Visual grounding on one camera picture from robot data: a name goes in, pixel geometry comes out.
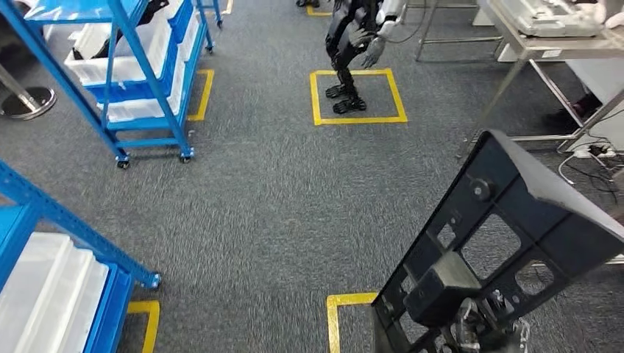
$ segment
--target metal table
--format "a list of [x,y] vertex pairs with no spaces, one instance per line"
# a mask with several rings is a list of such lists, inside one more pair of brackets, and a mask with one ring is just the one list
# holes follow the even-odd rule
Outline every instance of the metal table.
[[492,109],[505,93],[509,85],[514,81],[518,73],[528,63],[542,78],[555,97],[563,104],[567,112],[574,118],[578,129],[569,135],[537,135],[537,136],[515,136],[511,137],[515,141],[555,141],[562,140],[563,143],[558,150],[563,149],[568,143],[579,139],[587,130],[609,114],[624,99],[624,89],[621,90],[611,101],[606,102],[594,115],[585,122],[581,120],[572,104],[559,90],[552,79],[539,67],[536,60],[541,61],[562,61],[568,59],[609,59],[614,57],[624,57],[624,29],[604,29],[598,36],[593,38],[527,38],[521,35],[518,30],[506,18],[500,9],[498,0],[478,0],[479,6],[494,23],[503,36],[505,42],[518,56],[518,61],[513,64],[507,76],[500,83],[494,97],[483,110],[480,118],[475,122],[469,136],[464,139],[458,157],[463,157],[468,152],[468,148],[490,120]]
[[433,23],[433,18],[438,9],[477,9],[476,4],[440,4],[440,0],[432,0],[428,6],[429,12],[426,14],[422,23],[422,35],[416,45],[416,61],[420,61],[420,55],[425,48],[425,44],[448,44],[448,43],[477,43],[477,42],[498,42],[503,39],[501,36],[496,37],[477,37],[477,38],[444,38],[444,39],[427,39],[429,29]]

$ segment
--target yellow floor marking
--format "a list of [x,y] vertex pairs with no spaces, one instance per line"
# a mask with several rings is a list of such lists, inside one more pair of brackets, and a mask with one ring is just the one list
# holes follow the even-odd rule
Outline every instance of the yellow floor marking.
[[199,109],[197,114],[188,115],[189,121],[203,121],[206,118],[206,109],[208,108],[208,99],[210,98],[210,91],[213,87],[214,70],[199,70],[198,74],[206,75],[206,83],[204,84],[204,90],[202,91],[202,100],[199,102]]
[[146,302],[128,303],[129,314],[147,313],[147,328],[145,329],[145,341],[141,353],[152,353],[156,344],[158,332],[158,320],[160,319],[160,303],[157,300]]
[[332,15],[332,13],[315,13],[314,7],[312,7],[311,5],[306,6],[305,10],[308,12],[308,16],[329,17]]
[[327,297],[327,330],[330,353],[340,353],[340,332],[338,329],[338,307],[342,305],[370,304],[376,293],[338,294]]
[[372,75],[384,75],[388,79],[390,91],[392,92],[392,98],[394,105],[397,106],[398,116],[389,117],[372,117],[372,118],[323,118],[321,117],[321,104],[319,100],[319,86],[316,80],[317,76],[333,76],[336,72],[333,70],[318,70],[310,73],[310,93],[312,96],[312,115],[314,117],[314,125],[340,125],[340,124],[379,124],[379,123],[406,123],[408,117],[405,114],[405,108],[403,107],[403,101],[397,88],[397,83],[394,81],[394,75],[389,68],[383,68],[379,70],[353,70],[351,71],[353,76],[372,76]]

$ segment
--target white plastic bin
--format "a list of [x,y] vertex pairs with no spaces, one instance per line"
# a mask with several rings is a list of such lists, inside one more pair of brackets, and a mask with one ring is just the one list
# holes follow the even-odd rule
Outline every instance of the white plastic bin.
[[93,261],[94,258],[90,251],[71,247],[69,258],[61,272],[59,282],[52,292],[50,302],[47,307],[41,310],[39,329],[29,333],[32,344],[25,352],[47,353],[57,351]]
[[184,0],[169,0],[169,5],[163,8],[167,19],[175,17],[183,2]]
[[197,35],[200,35],[198,33],[198,15],[199,11],[194,11],[193,15],[191,15],[191,20],[188,22],[188,27],[186,27],[186,33],[184,34],[184,40],[178,46],[178,50],[182,52],[182,58],[184,59],[184,61],[188,61],[191,58],[191,54],[193,53],[193,45],[195,44]]
[[67,235],[33,233],[0,292],[0,352],[26,352],[65,264]]
[[107,272],[69,236],[33,233],[0,293],[0,352],[81,352]]
[[56,353],[82,352],[102,297],[107,275],[106,265],[96,261],[91,262],[82,296],[71,314],[68,329]]
[[[107,24],[106,26],[110,32],[110,25]],[[92,35],[95,38],[101,37],[102,28],[101,24],[85,25],[77,44],[89,43]],[[154,74],[156,77],[160,77],[171,37],[171,27],[167,22],[166,14],[163,11],[156,12],[149,24],[138,27],[137,33]],[[75,60],[70,51],[65,59],[65,65],[78,76],[83,85],[96,85],[106,82],[107,57]],[[115,50],[112,81],[143,81],[145,79],[145,74],[143,74],[136,57],[127,45],[127,41],[125,38],[120,39]]]
[[[180,102],[182,101],[182,86],[184,84],[185,63],[182,59],[182,52],[177,51],[174,79],[171,85],[171,95],[167,97],[167,102],[173,114],[180,112]],[[163,109],[158,104],[157,99],[135,99],[132,101],[120,101],[108,105],[108,121],[129,121],[136,118],[152,118],[165,116]]]

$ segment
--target power strip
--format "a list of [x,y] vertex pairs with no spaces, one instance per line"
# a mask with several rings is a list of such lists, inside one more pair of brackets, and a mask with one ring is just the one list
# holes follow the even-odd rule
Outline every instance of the power strip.
[[577,158],[593,158],[591,152],[589,152],[589,147],[590,146],[597,146],[600,147],[602,149],[604,149],[606,147],[606,153],[601,153],[599,154],[598,158],[615,158],[617,156],[617,153],[615,153],[615,151],[613,150],[613,147],[611,147],[610,144],[608,143],[594,143],[592,145],[588,145],[588,146],[582,146],[579,149],[574,151],[574,157]]

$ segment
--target white machine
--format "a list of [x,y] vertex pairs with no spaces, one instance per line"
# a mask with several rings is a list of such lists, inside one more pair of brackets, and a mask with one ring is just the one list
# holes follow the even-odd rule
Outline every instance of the white machine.
[[566,0],[501,0],[507,17],[525,35],[536,37],[591,37],[602,23]]

